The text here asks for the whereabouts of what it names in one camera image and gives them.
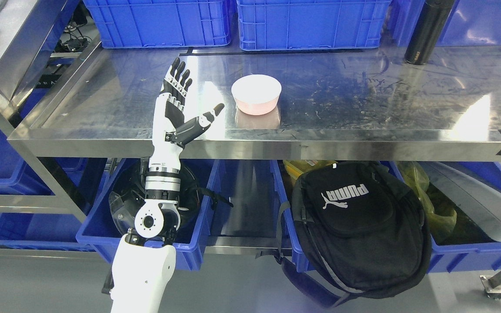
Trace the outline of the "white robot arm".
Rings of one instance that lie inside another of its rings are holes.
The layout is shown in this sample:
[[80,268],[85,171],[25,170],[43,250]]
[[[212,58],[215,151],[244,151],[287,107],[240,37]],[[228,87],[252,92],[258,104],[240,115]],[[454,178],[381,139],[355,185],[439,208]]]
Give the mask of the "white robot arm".
[[113,313],[157,313],[176,267],[180,161],[150,160],[143,204],[119,242],[111,275]]

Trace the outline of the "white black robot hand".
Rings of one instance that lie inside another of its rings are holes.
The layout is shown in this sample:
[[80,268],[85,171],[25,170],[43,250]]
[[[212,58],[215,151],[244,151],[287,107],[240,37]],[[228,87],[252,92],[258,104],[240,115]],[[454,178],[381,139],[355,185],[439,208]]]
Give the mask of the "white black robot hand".
[[179,57],[173,60],[163,79],[155,101],[150,166],[165,167],[167,162],[179,162],[179,155],[194,139],[207,131],[224,109],[224,103],[214,109],[186,120],[184,108],[193,80],[186,63]]

